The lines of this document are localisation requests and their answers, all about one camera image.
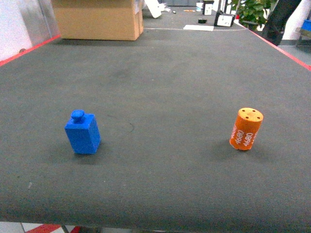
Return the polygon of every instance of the orange cylinder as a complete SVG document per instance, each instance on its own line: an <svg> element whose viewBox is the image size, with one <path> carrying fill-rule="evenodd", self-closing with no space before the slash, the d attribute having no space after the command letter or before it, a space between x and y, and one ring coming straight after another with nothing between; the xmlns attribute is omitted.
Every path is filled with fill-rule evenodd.
<svg viewBox="0 0 311 233"><path fill-rule="evenodd" d="M230 144L237 150L252 148L258 130L263 120L263 114L253 108L241 108L233 126Z"/></svg>

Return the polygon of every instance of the green leaves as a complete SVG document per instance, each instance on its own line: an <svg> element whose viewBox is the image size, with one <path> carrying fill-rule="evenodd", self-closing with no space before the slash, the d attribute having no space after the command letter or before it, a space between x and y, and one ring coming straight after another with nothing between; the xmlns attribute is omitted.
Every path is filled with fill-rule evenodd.
<svg viewBox="0 0 311 233"><path fill-rule="evenodd" d="M239 0L232 0L232 10L236 10ZM266 23L264 12L271 7L271 3L277 0L245 0L242 1L237 14L240 15L240 23L245 27L256 30L257 25L250 25L250 23L243 23L243 21L253 22L262 26Z"/></svg>

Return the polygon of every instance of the brown box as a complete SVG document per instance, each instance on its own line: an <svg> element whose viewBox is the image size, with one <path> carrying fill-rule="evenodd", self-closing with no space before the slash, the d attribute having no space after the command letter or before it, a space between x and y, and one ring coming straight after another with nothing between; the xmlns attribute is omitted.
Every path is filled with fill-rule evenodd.
<svg viewBox="0 0 311 233"><path fill-rule="evenodd" d="M63 39L136 40L143 32L139 0L52 0Z"/></svg>

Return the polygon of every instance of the red table edge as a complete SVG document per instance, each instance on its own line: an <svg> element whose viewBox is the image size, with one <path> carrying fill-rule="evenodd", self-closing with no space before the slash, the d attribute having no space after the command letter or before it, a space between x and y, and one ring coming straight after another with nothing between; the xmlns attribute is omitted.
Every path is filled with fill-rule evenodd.
<svg viewBox="0 0 311 233"><path fill-rule="evenodd" d="M254 35L256 35L257 37L259 37L261 40L263 40L264 42L266 42L268 45L272 46L273 48L275 48L276 50L278 50L279 52L283 53L285 56L288 56L289 58L291 58L294 62L300 64L302 67L306 68L307 70L311 71L311 66L307 65L306 63L300 61L298 58L294 57L293 55L291 55L290 53L284 51L283 49L279 48L278 46L272 44L270 41L267 41L266 39L262 38L260 35L257 35L255 32L251 31Z"/></svg>
<svg viewBox="0 0 311 233"><path fill-rule="evenodd" d="M38 45L33 46L33 47L31 47L30 49L27 49L27 50L25 50L25 51L23 51L23 52L20 52L20 53L14 55L13 57L10 57L10 58L8 58L8 59L5 59L5 60L3 60L3 61L0 61L0 66L5 65L5 64L11 62L12 60L15 60L15 59L21 57L22 55L25 55L25 54L27 54L27 53L29 53L29 52L31 52L31 51L33 51L33 50L35 50L35 49L37 49L37 48L43 46L43 45L45 45L45 44L48 44L48 43L50 43L51 41L53 41L53 40L55 40L55 39L57 39L57 38L59 38L59 37L60 37L60 34L59 34L59 35L56 35L56 36L54 36L54 37L52 37L51 39L48 39L48 40L46 40L46 41L40 43L40 44L38 44Z"/></svg>

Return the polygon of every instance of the blue plastic bottle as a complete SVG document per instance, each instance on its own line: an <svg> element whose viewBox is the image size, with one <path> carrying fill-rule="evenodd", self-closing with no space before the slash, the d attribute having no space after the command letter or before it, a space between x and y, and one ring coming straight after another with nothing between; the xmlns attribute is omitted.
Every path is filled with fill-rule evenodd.
<svg viewBox="0 0 311 233"><path fill-rule="evenodd" d="M73 151L77 154L95 154L101 136L93 114L74 110L65 126L65 131Z"/></svg>

